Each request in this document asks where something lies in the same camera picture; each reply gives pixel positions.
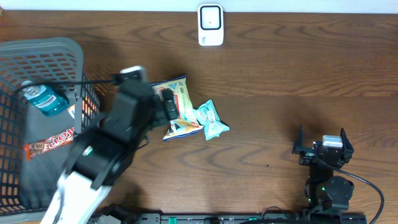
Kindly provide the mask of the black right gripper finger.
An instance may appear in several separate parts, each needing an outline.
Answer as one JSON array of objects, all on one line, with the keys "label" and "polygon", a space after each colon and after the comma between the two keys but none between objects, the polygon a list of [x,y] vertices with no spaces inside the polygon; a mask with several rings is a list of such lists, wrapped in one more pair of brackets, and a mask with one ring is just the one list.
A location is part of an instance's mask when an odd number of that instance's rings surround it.
[{"label": "black right gripper finger", "polygon": [[303,148],[303,125],[300,125],[298,138],[295,140],[293,145],[293,153],[301,153]]},{"label": "black right gripper finger", "polygon": [[350,141],[348,140],[348,137],[346,136],[346,132],[345,132],[344,128],[341,128],[340,137],[341,137],[341,140],[343,143],[344,155],[352,156],[354,153],[354,148],[351,145]]}]

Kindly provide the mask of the yellow snack bag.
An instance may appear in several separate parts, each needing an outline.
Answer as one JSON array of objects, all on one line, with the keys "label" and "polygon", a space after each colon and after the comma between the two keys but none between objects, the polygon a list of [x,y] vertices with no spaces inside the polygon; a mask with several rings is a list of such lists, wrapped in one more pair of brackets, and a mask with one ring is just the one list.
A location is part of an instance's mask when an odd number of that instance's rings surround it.
[{"label": "yellow snack bag", "polygon": [[193,114],[193,105],[188,93],[185,75],[171,80],[151,83],[150,85],[158,95],[164,89],[172,90],[174,102],[178,109],[179,116],[177,119],[171,120],[169,130],[163,138],[164,141],[184,138],[198,133],[204,128]]}]

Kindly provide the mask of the teal small snack packet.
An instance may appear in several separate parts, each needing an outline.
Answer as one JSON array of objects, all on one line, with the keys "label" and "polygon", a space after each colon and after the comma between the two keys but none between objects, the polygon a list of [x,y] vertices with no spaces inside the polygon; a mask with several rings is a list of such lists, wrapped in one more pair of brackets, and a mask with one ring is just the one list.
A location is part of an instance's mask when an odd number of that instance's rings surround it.
[{"label": "teal small snack packet", "polygon": [[213,100],[208,100],[197,109],[194,109],[193,114],[198,122],[204,126],[207,141],[214,137],[220,137],[222,132],[230,130],[229,126],[221,121]]}]

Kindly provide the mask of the blue mouthwash bottle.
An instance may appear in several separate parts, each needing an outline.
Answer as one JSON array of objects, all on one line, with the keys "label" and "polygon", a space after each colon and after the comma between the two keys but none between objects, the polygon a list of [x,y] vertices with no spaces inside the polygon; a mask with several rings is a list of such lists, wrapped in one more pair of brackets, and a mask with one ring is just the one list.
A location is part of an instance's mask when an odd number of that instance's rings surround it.
[{"label": "blue mouthwash bottle", "polygon": [[67,109],[68,100],[45,85],[28,86],[22,90],[29,103],[45,116],[55,116]]}]

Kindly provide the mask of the orange chocolate bar wrapper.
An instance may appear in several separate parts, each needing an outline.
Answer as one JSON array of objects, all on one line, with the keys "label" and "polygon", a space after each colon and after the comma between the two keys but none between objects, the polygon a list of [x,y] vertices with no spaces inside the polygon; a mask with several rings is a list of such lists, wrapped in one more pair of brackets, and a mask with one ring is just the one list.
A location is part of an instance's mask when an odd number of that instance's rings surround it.
[{"label": "orange chocolate bar wrapper", "polygon": [[62,146],[66,146],[72,143],[72,141],[74,140],[74,136],[75,129],[74,127],[71,127],[49,138],[25,144],[25,158],[27,161],[29,161],[41,154],[52,151]]}]

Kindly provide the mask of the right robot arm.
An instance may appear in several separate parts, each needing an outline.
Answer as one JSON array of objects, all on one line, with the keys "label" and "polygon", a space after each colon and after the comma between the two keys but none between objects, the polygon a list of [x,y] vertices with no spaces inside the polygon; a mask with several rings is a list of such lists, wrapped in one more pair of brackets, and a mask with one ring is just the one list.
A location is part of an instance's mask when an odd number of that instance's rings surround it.
[{"label": "right robot arm", "polygon": [[354,148],[344,129],[339,136],[324,135],[321,141],[313,143],[313,147],[305,147],[303,127],[300,127],[292,154],[300,156],[301,166],[309,167],[305,186],[309,204],[306,217],[313,214],[340,215],[349,209],[354,184],[334,172],[340,171],[353,153]]}]

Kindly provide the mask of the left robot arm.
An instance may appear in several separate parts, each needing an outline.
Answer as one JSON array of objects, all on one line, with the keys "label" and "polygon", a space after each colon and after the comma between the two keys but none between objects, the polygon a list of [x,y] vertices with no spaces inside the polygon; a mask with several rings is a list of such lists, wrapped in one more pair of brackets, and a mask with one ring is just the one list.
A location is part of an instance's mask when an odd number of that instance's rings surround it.
[{"label": "left robot arm", "polygon": [[132,164],[148,131],[176,118],[172,90],[156,94],[147,82],[122,82],[112,108],[75,138],[42,223],[86,223]]}]

